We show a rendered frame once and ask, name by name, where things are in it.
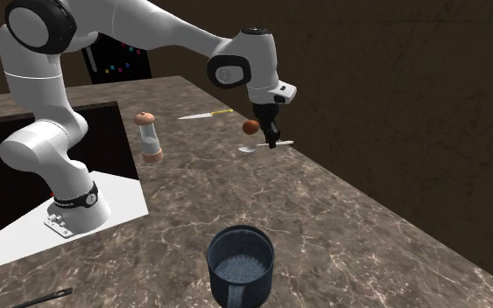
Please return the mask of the silver spoon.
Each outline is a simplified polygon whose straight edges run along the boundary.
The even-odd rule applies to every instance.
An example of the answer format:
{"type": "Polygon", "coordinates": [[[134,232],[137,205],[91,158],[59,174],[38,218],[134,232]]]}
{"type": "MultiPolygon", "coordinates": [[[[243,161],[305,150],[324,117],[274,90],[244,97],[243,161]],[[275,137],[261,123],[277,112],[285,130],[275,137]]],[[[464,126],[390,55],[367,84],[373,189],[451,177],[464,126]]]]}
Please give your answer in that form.
{"type": "MultiPolygon", "coordinates": [[[[293,141],[278,141],[275,143],[276,146],[291,145],[291,144],[293,144],[293,141]]],[[[255,152],[260,147],[268,147],[268,146],[269,146],[268,143],[258,143],[249,146],[241,146],[238,148],[238,150],[244,153],[251,153],[251,152],[255,152]]]]}

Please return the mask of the clear salt grinder, brown caps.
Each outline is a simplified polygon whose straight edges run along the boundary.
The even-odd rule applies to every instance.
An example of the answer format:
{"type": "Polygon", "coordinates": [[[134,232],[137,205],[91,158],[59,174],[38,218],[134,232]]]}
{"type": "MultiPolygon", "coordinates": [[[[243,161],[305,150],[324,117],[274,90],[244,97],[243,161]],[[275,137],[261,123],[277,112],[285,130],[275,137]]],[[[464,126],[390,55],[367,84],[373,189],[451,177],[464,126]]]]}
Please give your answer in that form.
{"type": "Polygon", "coordinates": [[[161,162],[164,156],[154,127],[154,120],[154,115],[148,112],[140,112],[133,118],[133,122],[139,129],[142,156],[146,163],[161,162]]]}

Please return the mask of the black fridge with magnets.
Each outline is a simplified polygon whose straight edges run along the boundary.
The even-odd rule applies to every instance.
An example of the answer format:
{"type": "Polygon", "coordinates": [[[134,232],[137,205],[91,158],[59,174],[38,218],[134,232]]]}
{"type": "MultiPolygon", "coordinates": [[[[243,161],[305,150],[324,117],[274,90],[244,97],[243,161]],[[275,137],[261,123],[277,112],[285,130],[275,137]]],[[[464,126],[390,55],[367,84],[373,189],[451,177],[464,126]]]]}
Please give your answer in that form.
{"type": "Polygon", "coordinates": [[[96,42],[81,50],[93,84],[151,78],[146,51],[99,34],[96,42]]]}

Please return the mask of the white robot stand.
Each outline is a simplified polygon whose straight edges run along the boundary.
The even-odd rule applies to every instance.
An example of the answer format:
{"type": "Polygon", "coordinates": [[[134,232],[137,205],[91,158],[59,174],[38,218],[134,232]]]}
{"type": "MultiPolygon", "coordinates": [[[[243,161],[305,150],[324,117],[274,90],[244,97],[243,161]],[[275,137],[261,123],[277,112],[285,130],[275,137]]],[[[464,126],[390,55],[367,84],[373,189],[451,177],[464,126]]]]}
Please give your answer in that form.
{"type": "MultiPolygon", "coordinates": [[[[103,197],[109,202],[109,219],[93,232],[148,214],[141,184],[136,179],[124,178],[108,173],[92,171],[91,175],[103,197]]],[[[46,224],[47,208],[52,203],[46,200],[30,212],[0,230],[0,266],[31,256],[67,242],[82,238],[83,234],[64,238],[46,224]]]]}

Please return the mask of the dark blue pot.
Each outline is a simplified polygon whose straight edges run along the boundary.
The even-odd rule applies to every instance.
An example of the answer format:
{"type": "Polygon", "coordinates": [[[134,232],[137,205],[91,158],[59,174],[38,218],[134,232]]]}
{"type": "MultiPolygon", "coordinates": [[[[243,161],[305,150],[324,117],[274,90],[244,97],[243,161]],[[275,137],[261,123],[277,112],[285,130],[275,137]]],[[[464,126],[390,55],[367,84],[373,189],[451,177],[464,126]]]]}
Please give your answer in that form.
{"type": "Polygon", "coordinates": [[[211,293],[221,308],[260,308],[271,294],[275,251],[269,237],[247,225],[226,227],[208,244],[211,293]]]}

